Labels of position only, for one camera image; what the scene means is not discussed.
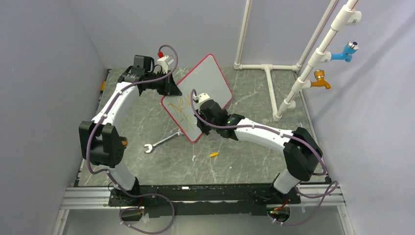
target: faucet handle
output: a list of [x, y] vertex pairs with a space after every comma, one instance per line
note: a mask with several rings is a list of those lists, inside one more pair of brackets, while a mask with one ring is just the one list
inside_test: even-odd
[[311, 82], [312, 87], [325, 87], [326, 90], [331, 88], [330, 84], [324, 80], [324, 70], [316, 70], [314, 77], [317, 79], [317, 82]]

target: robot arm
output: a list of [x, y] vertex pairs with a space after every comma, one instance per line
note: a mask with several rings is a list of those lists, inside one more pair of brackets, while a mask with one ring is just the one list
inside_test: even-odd
[[120, 137], [116, 128], [120, 126], [127, 110], [136, 102], [138, 97], [146, 89], [157, 90], [161, 95], [182, 95], [176, 86], [173, 76], [170, 75], [165, 79], [156, 82], [142, 83], [137, 86], [131, 86], [122, 92], [118, 99], [114, 99], [119, 92], [130, 86], [132, 83], [139, 81], [149, 81], [165, 76], [168, 71], [168, 65], [173, 62], [172, 56], [163, 56], [157, 60], [161, 67], [159, 72], [154, 72], [154, 59], [148, 56], [134, 57], [134, 63], [118, 79], [115, 91], [104, 108], [92, 119], [92, 121], [83, 121], [79, 126], [79, 137], [84, 159], [89, 136], [93, 128], [99, 123], [104, 116], [103, 121], [97, 128], [95, 136], [91, 142], [90, 161], [91, 164], [98, 166], [100, 169], [107, 170], [112, 177], [130, 194], [139, 195], [138, 179], [132, 175], [122, 160], [126, 145], [126, 138]]
[[300, 181], [310, 180], [314, 170], [317, 167], [318, 160], [315, 158], [311, 150], [309, 150], [305, 145], [296, 140], [283, 136], [283, 134], [292, 135], [306, 141], [321, 156], [322, 151], [307, 130], [298, 127], [295, 131], [292, 131], [266, 126], [267, 128], [278, 131], [280, 135], [277, 135], [270, 131], [256, 128], [258, 126], [265, 125], [253, 122], [242, 115], [228, 114], [226, 109], [222, 110], [219, 104], [210, 99], [209, 95], [206, 93], [196, 96], [194, 101], [199, 104], [197, 112], [203, 120], [209, 123], [217, 126], [251, 126], [220, 129], [207, 126], [198, 119], [197, 126], [203, 133], [208, 135], [209, 131], [213, 129], [224, 138], [230, 138], [236, 141], [251, 141], [283, 153], [287, 163], [287, 168], [276, 176], [270, 187], [270, 190], [275, 193], [276, 197], [279, 199], [284, 198], [286, 197], [286, 194], [293, 190], [293, 187]]

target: wrench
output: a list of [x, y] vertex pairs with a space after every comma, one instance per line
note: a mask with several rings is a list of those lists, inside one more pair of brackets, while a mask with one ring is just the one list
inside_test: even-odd
[[157, 143], [154, 143], [154, 144], [149, 144], [148, 143], [148, 144], [144, 145], [144, 148], [146, 148], [146, 147], [148, 148], [148, 150], [144, 151], [144, 153], [151, 153], [151, 152], [153, 152], [153, 150], [157, 146], [162, 145], [162, 144], [166, 143], [167, 141], [169, 141], [169, 140], [171, 140], [171, 139], [173, 139], [173, 138], [175, 138], [177, 136], [182, 136], [182, 135], [183, 135], [182, 131], [181, 130], [178, 130], [178, 132], [176, 132], [173, 135], [170, 135], [170, 136], [162, 139], [161, 141], [159, 141]]

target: whiteboard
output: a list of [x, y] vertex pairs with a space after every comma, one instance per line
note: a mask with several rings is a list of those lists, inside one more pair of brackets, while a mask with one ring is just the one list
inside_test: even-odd
[[224, 108], [232, 99], [232, 92], [212, 54], [206, 55], [178, 83], [182, 96], [163, 96], [161, 105], [180, 127], [186, 137], [195, 142], [202, 135], [193, 114], [190, 92], [207, 93]]

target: gray marble tabletop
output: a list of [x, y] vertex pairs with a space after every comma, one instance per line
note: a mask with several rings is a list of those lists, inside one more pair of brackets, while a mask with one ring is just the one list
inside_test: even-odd
[[[189, 70], [178, 68], [173, 73], [174, 80], [179, 81]], [[110, 70], [99, 109], [109, 100], [123, 71]], [[279, 122], [273, 122], [264, 71], [233, 68], [222, 68], [222, 71], [233, 92], [233, 99], [226, 107], [229, 113], [276, 128], [295, 130], [300, 126], [311, 130], [299, 95], [294, 98], [297, 107], [285, 112]], [[271, 76], [279, 105], [288, 95], [294, 75], [292, 71], [274, 70]], [[270, 183], [286, 168], [282, 153], [252, 142], [224, 139], [214, 131], [208, 136], [202, 135], [196, 143], [179, 136], [145, 154], [145, 144], [156, 143], [178, 130], [160, 101], [161, 95], [156, 91], [144, 91], [117, 128], [128, 139], [123, 160], [141, 184]], [[209, 157], [213, 152], [219, 155]], [[323, 181], [323, 177], [313, 176], [311, 181]], [[79, 186], [103, 186], [109, 182], [106, 174], [91, 175], [84, 164]]]

